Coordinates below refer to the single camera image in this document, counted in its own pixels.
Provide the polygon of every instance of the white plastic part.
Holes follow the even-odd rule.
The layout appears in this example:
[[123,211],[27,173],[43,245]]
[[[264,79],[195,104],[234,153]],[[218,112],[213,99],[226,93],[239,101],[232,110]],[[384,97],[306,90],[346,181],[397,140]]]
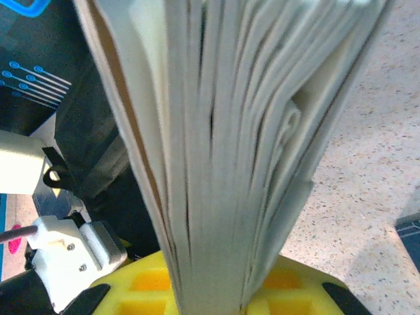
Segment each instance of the white plastic part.
[[38,231],[28,237],[31,248],[37,250],[32,264],[57,313],[127,258],[126,252],[118,251],[115,244],[110,253],[109,244],[104,243],[91,223],[78,229],[73,220],[46,216],[33,225],[38,226]]
[[36,138],[0,131],[0,193],[33,194],[45,154]]

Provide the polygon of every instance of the pink object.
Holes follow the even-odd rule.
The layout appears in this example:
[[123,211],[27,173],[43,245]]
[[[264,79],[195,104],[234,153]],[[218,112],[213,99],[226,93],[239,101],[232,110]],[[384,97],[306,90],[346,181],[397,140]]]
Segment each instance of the pink object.
[[[22,226],[20,224],[15,224],[12,227],[12,230],[16,230],[18,228],[21,228]],[[14,255],[19,250],[20,243],[22,242],[22,238],[16,238],[15,240],[12,240],[9,242],[9,252]]]

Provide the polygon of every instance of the terrazzo floor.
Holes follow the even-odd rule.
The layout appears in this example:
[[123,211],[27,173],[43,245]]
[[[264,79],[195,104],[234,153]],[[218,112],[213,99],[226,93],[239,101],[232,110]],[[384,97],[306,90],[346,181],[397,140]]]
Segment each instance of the terrazzo floor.
[[[420,211],[420,1],[397,1],[383,33],[282,254],[343,280],[373,314],[418,315],[420,275],[394,221]],[[28,196],[9,198],[6,227],[35,216]],[[5,250],[3,279],[23,263]]]

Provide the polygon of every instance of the yellow foam stand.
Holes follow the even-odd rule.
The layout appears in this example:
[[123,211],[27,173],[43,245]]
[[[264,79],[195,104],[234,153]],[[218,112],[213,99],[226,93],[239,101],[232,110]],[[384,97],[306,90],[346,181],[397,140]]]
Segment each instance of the yellow foam stand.
[[[262,287],[249,303],[246,315],[343,315],[323,289],[338,279],[279,257]],[[177,315],[171,279],[161,252],[133,262],[96,281],[111,289],[94,315]]]

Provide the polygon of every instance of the book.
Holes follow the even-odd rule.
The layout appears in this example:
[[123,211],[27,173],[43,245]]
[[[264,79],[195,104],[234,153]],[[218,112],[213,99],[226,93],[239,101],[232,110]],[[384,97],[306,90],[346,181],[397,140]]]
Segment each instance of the book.
[[306,203],[392,1],[74,3],[180,313],[237,314]]

